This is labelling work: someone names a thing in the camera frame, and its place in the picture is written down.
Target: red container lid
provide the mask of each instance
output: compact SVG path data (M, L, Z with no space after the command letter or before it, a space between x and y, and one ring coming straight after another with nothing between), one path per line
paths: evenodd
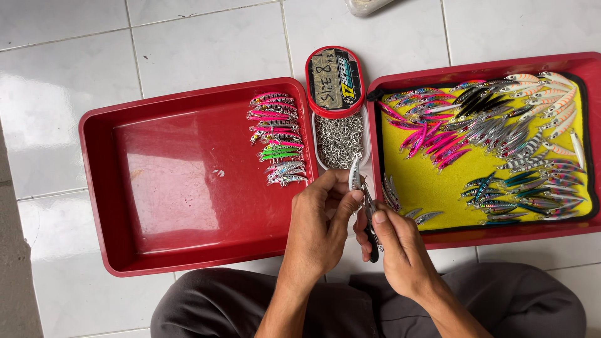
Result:
M363 74L357 56L339 46L322 47L305 65L309 107L327 118L349 117L365 101Z

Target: gray pants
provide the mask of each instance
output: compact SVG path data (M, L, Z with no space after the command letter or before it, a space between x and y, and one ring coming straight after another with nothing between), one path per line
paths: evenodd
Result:
M442 276L494 337L583 338L584 308L546 272L517 263L475 263ZM153 338L253 337L276 277L225 268L191 271L175 282L151 321ZM383 274L318 283L304 337L440 337L428 313L398 295Z

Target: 17 speed logo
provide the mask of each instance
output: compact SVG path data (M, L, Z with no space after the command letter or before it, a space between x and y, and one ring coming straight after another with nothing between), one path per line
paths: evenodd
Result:
M349 61L345 58L336 57L338 61L338 76L340 77L340 90L345 102L353 103L355 101L355 89L353 88L353 78L350 74Z

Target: yellow foam pad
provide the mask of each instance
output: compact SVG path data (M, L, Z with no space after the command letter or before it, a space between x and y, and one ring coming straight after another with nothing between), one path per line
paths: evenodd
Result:
M449 92L450 88L441 88L445 93ZM463 90L455 91L452 95L459 96ZM384 95L382 100L385 100L390 95ZM525 104L522 103L523 97L517 98L514 102L511 102L511 106L521 107ZM389 105L391 108L398 101L392 102ZM576 103L576 119L572 124L572 128L576 131L579 138L582 140L582 100L580 96L580 90L574 97ZM396 109L401 115L415 105L409 105ZM468 145L462 149L471 148L472 150L461 158L459 158L454 164L450 165L446 169L442 170L440 175L437 175L438 169L433 170L430 158L423 158L423 154L418 152L413 158L405 159L409 150L405 149L402 154L399 154L398 148L400 144L413 132L404 131L402 129L393 127L387 122L388 115L382 113L382 140L383 140L383 151L384 151L384 165L388 175L392 175L395 186L397 188L400 203L403 206L401 214L404 214L410 210L418 207L423 210L416 216L425 212L431 211L444 211L444 214L438 215L432 218L430 221L425 222L419 226L419 230L439 230L449 229L455 227L467 227L478 225L479 220L485 220L486 214L479 210L473 210L470 208L466 210L465 202L470 198L464 198L458 201L459 195L464 191L464 186L471 180L486 177L496 170L496 166L503 165L506 162L503 159L495 157L493 154L486 156L485 148L480 146ZM508 120L505 125L514 123L519 117L513 117ZM536 134L538 129L536 127L541 126L550 119L536 117L530 123L530 134L528 138L531 138ZM546 129L543 131L543 137L548 136L553 132L555 128ZM573 150L572 139L570 132L566 131L562 135L554 138L551 142L562 146L566 149ZM539 154L547 150L542 145L539 150L535 153ZM551 158L566 158L574 162L578 162L575 156L563 156L553 152L549 152L546 159ZM580 178L585 185L572 186L578 190L578 195L586 198L588 201L581 203L575 210L579 211L579 216L584 216L593 210L593 204L587 191L588 179L586 174L582 173L570 173ZM495 177L507 179L510 177L509 170L496 170ZM510 196L503 196L497 198L497 200L511 201ZM517 208L512 212L527 212L525 209ZM538 214L531 212L530 214L521 217L522 221L538 221L536 218Z

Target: fingernail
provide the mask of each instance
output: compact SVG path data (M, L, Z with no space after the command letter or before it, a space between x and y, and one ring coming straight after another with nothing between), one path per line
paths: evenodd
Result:
M373 215L373 221L376 223L384 223L386 221L386 213L378 210Z
M353 190L350 193L357 203L361 203L361 200L363 199L363 192L361 190Z

